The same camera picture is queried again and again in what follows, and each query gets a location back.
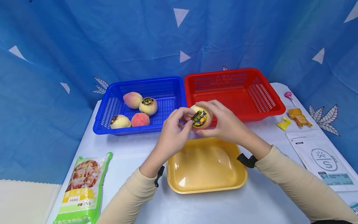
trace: green food package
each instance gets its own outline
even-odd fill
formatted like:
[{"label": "green food package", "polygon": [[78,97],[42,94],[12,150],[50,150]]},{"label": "green food package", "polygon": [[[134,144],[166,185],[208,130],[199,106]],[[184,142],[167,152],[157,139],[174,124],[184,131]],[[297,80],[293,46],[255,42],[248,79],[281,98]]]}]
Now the green food package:
[{"label": "green food package", "polygon": [[103,181],[112,156],[109,152],[103,157],[77,159],[53,224],[96,223],[100,216]]}]

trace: red plastic basket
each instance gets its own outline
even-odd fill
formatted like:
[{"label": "red plastic basket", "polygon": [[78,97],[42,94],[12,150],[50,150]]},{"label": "red plastic basket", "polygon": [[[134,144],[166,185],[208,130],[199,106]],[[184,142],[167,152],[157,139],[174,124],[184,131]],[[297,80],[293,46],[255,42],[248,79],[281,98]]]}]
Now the red plastic basket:
[{"label": "red plastic basket", "polygon": [[[286,108],[266,77],[255,68],[191,74],[185,77],[187,105],[218,100],[242,122],[281,115]],[[211,126],[216,126],[214,117]]]}]

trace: blue plastic basket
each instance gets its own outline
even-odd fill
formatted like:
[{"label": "blue plastic basket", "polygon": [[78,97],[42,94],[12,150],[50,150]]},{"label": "blue plastic basket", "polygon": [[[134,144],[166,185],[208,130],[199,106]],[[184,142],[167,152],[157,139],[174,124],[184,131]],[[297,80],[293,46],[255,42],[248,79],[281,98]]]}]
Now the blue plastic basket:
[{"label": "blue plastic basket", "polygon": [[[129,108],[123,96],[138,92],[143,97],[151,97],[158,102],[158,111],[150,117],[150,124],[141,127],[111,129],[110,121],[114,115],[122,114],[132,119],[138,109]],[[160,132],[169,114],[181,106],[187,106],[183,81],[179,77],[152,78],[111,84],[103,96],[98,109],[93,131],[96,134],[129,135]]]}]

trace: hand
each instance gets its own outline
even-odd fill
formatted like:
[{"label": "hand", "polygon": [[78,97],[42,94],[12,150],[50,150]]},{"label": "hand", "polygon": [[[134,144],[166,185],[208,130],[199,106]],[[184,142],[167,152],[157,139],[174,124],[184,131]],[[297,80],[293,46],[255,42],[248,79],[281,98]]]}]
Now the hand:
[{"label": "hand", "polygon": [[195,111],[192,109],[181,107],[174,110],[164,121],[163,129],[154,150],[160,150],[165,155],[166,161],[179,152],[188,140],[193,126],[191,118],[194,115]]},{"label": "hand", "polygon": [[271,145],[248,129],[231,110],[219,101],[201,101],[196,103],[196,105],[208,109],[218,119],[214,129],[199,130],[197,134],[204,137],[216,137],[241,145],[249,150],[258,160],[270,152]]},{"label": "hand", "polygon": [[216,137],[227,142],[242,145],[250,130],[234,115],[234,113],[217,100],[197,102],[197,106],[211,111],[218,119],[214,129],[199,130],[198,135]]},{"label": "hand", "polygon": [[191,118],[194,115],[195,111],[192,109],[181,107],[174,110],[164,121],[155,148],[139,168],[144,176],[155,177],[161,166],[183,148],[193,126]]}]

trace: lollipop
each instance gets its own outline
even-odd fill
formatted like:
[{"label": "lollipop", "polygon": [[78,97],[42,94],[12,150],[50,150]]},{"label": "lollipop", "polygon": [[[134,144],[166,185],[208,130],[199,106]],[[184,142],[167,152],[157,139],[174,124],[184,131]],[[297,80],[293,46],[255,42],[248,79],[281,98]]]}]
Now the lollipop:
[{"label": "lollipop", "polygon": [[296,106],[296,105],[295,105],[295,102],[293,102],[292,93],[291,93],[291,92],[285,92],[284,96],[285,96],[287,99],[289,99],[289,100],[293,103],[294,106]]}]

